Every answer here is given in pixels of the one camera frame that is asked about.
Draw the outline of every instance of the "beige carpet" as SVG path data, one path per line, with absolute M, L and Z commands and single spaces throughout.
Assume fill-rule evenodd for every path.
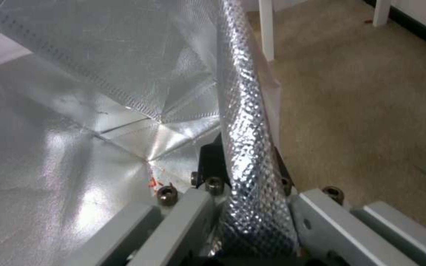
M 372 14 L 360 0 L 275 14 L 281 150 L 299 191 L 336 185 L 353 205 L 382 200 L 426 226 L 426 42 L 365 24 Z

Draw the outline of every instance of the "gray metal bar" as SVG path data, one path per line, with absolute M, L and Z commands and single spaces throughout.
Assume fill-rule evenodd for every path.
M 161 221 L 157 207 L 132 202 L 72 253 L 64 265 L 125 265 L 129 254 L 142 246 Z
M 420 265 L 426 265 L 426 228 L 384 202 L 353 210 L 357 218 Z
M 338 254 L 350 265 L 416 265 L 318 189 L 299 194 L 292 214 L 301 244 L 314 257 Z
M 135 254 L 128 266 L 179 265 L 205 243 L 215 213 L 208 192 L 189 189 Z

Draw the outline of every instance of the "black baseboard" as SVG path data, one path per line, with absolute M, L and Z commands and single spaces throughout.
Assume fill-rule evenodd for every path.
M 372 5 L 373 7 L 376 6 L 376 0 L 363 0 L 364 2 L 368 3 L 369 5 Z M 401 25 L 402 27 L 406 28 L 413 34 L 417 35 L 421 39 L 426 41 L 426 26 L 422 23 L 416 21 L 412 17 L 409 17 L 404 12 L 398 10 L 395 7 L 390 7 L 389 12 L 389 18 L 393 21 L 395 21 L 397 24 Z

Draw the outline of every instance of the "embossed aluminum foil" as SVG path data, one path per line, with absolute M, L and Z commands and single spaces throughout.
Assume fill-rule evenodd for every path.
M 240 2 L 222 0 L 218 95 L 231 197 L 210 255 L 291 256 L 297 234 L 274 157 L 253 42 Z
M 237 5 L 3 2 L 0 265 L 59 265 L 129 201 L 185 191 L 220 111 L 233 196 L 214 251 L 294 250 L 262 98 L 278 106 L 277 84 Z

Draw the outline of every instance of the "silver reflective sheet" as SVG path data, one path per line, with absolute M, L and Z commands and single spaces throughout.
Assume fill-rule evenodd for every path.
M 170 182 L 179 191 L 189 187 L 199 148 L 219 133 L 217 72 L 220 95 L 232 89 L 222 76 L 232 69 L 225 60 L 232 54 L 217 51 L 217 35 L 241 47 L 249 64 L 240 66 L 244 71 L 259 55 L 263 71 L 256 81 L 270 81 L 260 52 L 248 50 L 255 43 L 244 28 L 238 39 L 218 30 L 218 15 L 225 18 L 223 4 L 218 7 L 209 0 L 2 4 L 0 32 L 12 40 L 0 35 L 0 265 L 58 265 L 129 201 L 152 202 Z M 231 11 L 230 21 L 244 23 L 242 10 Z M 228 171 L 240 192 L 235 195 L 246 199 L 232 198 L 218 239 L 250 244 L 219 247 L 230 255 L 289 254 L 295 234 L 290 215 L 279 212 L 283 195 L 262 96 L 258 84 L 241 84 L 259 93 L 231 95 L 242 104 L 259 101 L 259 112 L 250 123 L 236 107 L 226 111 L 228 97 L 221 100 Z M 261 89 L 277 92 L 271 88 Z M 246 142 L 230 137 L 241 132 L 230 125 L 243 120 L 258 126 L 247 133 L 258 134 L 260 145 L 247 150 L 260 160 L 244 156 Z M 237 168 L 237 158 L 248 167 Z M 241 204 L 233 204 L 238 199 Z M 262 227 L 246 232 L 240 224 L 253 217 L 242 208 L 249 200 L 254 217 L 261 217 L 249 225 Z M 240 223 L 226 218 L 230 211 Z M 290 236 L 277 246 L 275 238 L 284 235 Z
M 255 61 L 259 53 L 240 2 L 222 0 L 218 95 L 231 197 L 211 255 L 291 256 L 297 234 L 285 201 Z

